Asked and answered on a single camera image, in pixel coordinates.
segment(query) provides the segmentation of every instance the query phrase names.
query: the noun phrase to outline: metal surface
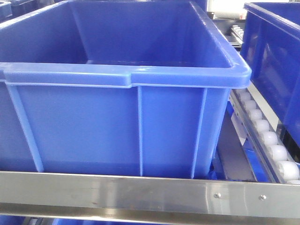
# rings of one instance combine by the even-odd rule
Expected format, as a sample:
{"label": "metal surface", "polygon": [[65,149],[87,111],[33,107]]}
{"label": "metal surface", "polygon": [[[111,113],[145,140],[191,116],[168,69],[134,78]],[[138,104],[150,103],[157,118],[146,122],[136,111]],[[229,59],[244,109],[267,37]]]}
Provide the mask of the metal surface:
{"label": "metal surface", "polygon": [[256,181],[228,112],[224,115],[217,152],[226,180]]}
{"label": "metal surface", "polygon": [[255,130],[250,118],[248,117],[248,114],[241,107],[242,103],[238,100],[234,91],[230,93],[230,97],[232,100],[234,111],[237,113],[239,118],[242,120],[245,128],[247,129],[247,138],[251,141],[253,147],[257,150],[256,153],[258,154],[265,171],[268,173],[270,180],[272,182],[285,183],[284,179],[277,170],[276,164],[271,158],[271,155],[268,153],[266,147],[260,140],[259,134]]}
{"label": "metal surface", "polygon": [[[218,224],[221,219],[263,224],[257,218],[300,223],[300,187],[294,185],[30,172],[0,172],[0,184],[0,214],[6,215],[162,224]],[[261,195],[267,198],[260,201]]]}

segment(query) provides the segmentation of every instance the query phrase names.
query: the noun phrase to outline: screw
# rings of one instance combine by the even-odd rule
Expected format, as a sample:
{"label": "screw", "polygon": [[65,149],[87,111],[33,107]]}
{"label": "screw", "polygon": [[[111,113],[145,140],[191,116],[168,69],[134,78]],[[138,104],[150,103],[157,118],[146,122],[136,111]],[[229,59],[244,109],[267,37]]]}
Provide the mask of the screw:
{"label": "screw", "polygon": [[261,200],[261,201],[265,200],[266,198],[267,198],[267,196],[265,196],[265,195],[261,195],[261,196],[258,197],[258,199]]}
{"label": "screw", "polygon": [[220,193],[215,193],[214,198],[217,198],[217,199],[221,198],[221,194]]}

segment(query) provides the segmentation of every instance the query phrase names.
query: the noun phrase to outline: blue plastic crate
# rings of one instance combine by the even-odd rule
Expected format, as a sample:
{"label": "blue plastic crate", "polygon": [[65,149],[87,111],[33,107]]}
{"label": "blue plastic crate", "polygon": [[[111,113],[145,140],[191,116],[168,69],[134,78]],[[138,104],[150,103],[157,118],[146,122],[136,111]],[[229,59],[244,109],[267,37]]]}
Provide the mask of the blue plastic crate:
{"label": "blue plastic crate", "polygon": [[10,2],[0,1],[0,22],[4,21],[7,17],[11,16]]}
{"label": "blue plastic crate", "polygon": [[251,80],[300,146],[300,3],[249,3],[241,55]]}
{"label": "blue plastic crate", "polygon": [[0,38],[3,170],[203,178],[251,73],[185,0],[64,1]]}

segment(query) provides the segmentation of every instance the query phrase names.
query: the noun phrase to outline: plastic crate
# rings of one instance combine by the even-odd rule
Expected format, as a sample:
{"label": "plastic crate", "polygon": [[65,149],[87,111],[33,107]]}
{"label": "plastic crate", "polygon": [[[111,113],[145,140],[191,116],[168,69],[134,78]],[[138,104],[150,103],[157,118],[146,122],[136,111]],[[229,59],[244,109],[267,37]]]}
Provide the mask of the plastic crate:
{"label": "plastic crate", "polygon": [[63,1],[0,38],[4,170],[203,178],[251,73],[185,0]]}
{"label": "plastic crate", "polygon": [[7,17],[11,16],[10,2],[0,1],[0,22],[4,21]]}
{"label": "plastic crate", "polygon": [[300,146],[300,3],[249,3],[241,55],[251,80]]}

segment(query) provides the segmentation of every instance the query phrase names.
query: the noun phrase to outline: metal frame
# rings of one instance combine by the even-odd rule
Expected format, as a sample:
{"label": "metal frame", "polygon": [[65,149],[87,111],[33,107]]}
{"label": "metal frame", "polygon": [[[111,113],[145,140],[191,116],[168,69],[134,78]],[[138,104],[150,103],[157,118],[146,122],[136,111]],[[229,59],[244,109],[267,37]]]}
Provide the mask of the metal frame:
{"label": "metal frame", "polygon": [[161,224],[299,224],[299,186],[0,172],[0,214]]}

